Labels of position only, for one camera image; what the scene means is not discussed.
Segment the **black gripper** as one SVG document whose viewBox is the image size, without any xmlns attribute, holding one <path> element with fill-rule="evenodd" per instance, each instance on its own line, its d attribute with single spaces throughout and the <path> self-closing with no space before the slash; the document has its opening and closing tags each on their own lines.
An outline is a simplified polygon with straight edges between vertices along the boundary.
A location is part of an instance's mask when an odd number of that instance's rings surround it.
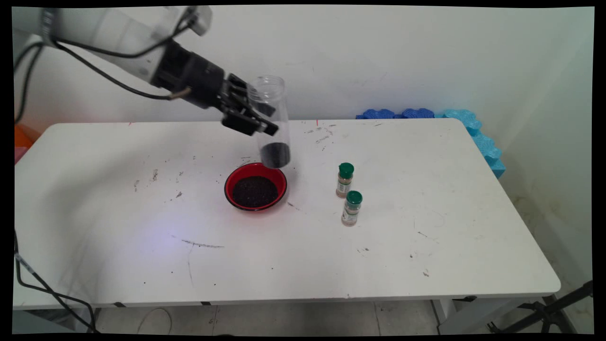
<svg viewBox="0 0 606 341">
<path fill-rule="evenodd" d="M 270 121 L 276 109 L 260 91 L 238 76 L 227 76 L 227 94 L 232 102 L 226 104 L 223 96 L 225 71 L 198 54 L 188 51 L 171 40 L 165 45 L 164 55 L 151 79 L 152 86 L 171 93 L 190 89 L 183 100 L 199 108 L 216 108 L 223 112 L 223 126 L 248 136 L 264 133 L 274 136 L 279 127 Z"/>
</svg>

